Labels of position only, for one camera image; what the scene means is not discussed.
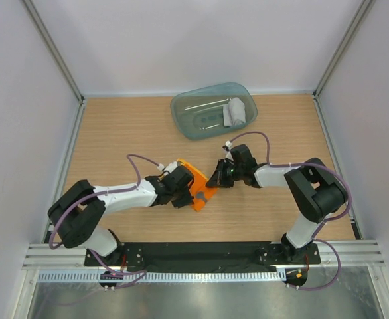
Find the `orange grey towel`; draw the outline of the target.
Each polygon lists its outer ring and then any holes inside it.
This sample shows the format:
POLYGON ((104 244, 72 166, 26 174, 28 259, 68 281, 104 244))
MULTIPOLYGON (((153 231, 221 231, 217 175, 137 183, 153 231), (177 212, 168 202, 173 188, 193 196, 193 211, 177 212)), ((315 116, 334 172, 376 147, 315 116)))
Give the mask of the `orange grey towel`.
POLYGON ((194 176, 194 182, 190 186, 190 193, 193 197, 191 208, 196 212, 200 212, 204 206, 215 196, 218 188, 209 188, 206 186, 208 182, 207 176, 189 162, 179 158, 178 164, 187 168, 194 176))

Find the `grey panda towel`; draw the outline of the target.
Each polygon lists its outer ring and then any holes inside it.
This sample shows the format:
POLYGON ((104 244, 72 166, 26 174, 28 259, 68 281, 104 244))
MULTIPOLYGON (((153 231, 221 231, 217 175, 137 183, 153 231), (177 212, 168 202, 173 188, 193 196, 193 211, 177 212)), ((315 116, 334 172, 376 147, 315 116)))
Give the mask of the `grey panda towel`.
POLYGON ((239 98, 229 99, 222 107, 224 127, 238 127, 246 123, 245 104, 239 98))

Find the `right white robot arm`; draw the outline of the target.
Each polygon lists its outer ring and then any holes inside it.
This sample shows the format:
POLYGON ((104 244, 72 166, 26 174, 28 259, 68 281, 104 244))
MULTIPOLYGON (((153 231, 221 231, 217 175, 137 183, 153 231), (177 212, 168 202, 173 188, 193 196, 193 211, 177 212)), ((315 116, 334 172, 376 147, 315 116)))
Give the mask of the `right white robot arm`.
POLYGON ((303 163, 258 163, 245 144, 224 149, 208 188, 231 188, 237 181, 256 189, 286 187, 299 210, 299 217, 281 238, 281 255, 289 263, 296 263, 305 255, 313 238, 324 224, 332 219, 341 206, 351 204, 348 185, 318 158, 303 163))

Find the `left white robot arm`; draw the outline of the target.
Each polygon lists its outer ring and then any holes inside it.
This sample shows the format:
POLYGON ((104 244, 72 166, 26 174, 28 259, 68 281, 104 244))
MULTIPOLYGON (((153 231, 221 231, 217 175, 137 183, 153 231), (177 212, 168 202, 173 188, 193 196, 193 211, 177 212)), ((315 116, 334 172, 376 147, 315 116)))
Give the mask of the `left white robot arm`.
POLYGON ((107 265, 117 265, 125 254, 123 245, 113 231, 99 226, 102 217, 168 203, 175 208, 190 205, 194 181, 190 170, 176 161, 162 169, 161 175, 127 185, 94 187, 88 180, 80 180, 48 210, 54 225, 51 237, 58 235, 66 248, 83 246, 107 265))

